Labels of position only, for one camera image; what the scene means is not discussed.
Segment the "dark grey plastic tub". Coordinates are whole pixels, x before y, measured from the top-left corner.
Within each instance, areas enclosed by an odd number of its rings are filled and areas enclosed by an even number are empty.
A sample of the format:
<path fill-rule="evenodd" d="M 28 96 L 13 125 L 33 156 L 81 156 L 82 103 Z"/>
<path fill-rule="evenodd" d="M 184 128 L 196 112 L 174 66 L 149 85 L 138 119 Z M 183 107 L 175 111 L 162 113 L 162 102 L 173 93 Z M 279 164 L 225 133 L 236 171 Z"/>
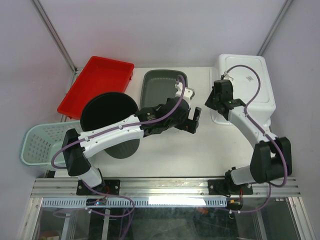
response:
<path fill-rule="evenodd" d="M 143 78 L 139 108 L 165 104 L 168 98 L 175 98 L 178 75 L 183 76 L 185 85 L 188 86 L 188 77 L 182 71 L 168 69 L 148 71 Z"/>

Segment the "black ribbed bucket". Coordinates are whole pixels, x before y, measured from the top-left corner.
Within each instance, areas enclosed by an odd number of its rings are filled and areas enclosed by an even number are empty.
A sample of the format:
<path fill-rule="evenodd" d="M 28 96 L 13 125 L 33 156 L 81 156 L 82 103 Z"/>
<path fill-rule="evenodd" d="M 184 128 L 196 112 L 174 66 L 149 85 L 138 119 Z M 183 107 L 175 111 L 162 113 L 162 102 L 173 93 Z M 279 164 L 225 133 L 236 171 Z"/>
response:
<path fill-rule="evenodd" d="M 107 92 L 90 100 L 84 107 L 80 125 L 84 132 L 115 124 L 139 110 L 135 100 L 122 92 Z M 104 151 L 115 159 L 126 159 L 139 148 L 140 140 L 133 139 L 106 148 Z"/>

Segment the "light blue perforated basket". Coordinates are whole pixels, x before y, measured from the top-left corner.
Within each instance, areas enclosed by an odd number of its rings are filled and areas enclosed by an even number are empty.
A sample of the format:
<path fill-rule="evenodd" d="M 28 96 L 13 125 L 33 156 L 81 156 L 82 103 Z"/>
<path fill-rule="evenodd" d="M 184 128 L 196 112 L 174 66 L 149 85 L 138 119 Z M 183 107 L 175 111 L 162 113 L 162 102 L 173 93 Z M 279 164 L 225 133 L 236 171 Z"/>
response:
<path fill-rule="evenodd" d="M 30 128 L 23 139 L 20 161 L 28 167 L 54 171 L 53 155 L 62 148 L 68 130 L 82 131 L 79 121 L 38 124 Z"/>

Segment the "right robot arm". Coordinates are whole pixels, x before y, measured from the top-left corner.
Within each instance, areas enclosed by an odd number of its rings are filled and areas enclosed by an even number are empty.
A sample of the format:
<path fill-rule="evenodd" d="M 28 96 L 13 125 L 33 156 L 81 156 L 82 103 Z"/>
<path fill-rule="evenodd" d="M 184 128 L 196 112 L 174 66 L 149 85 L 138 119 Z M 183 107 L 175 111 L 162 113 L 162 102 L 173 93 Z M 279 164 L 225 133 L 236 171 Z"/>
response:
<path fill-rule="evenodd" d="M 230 80 L 216 80 L 205 106 L 215 110 L 237 127 L 253 148 L 249 165 L 232 167 L 224 179 L 213 185 L 220 195 L 230 197 L 239 194 L 247 184 L 270 183 L 283 179 L 285 183 L 292 174 L 292 149 L 287 137 L 277 137 L 263 129 L 248 113 L 248 106 L 233 96 Z"/>

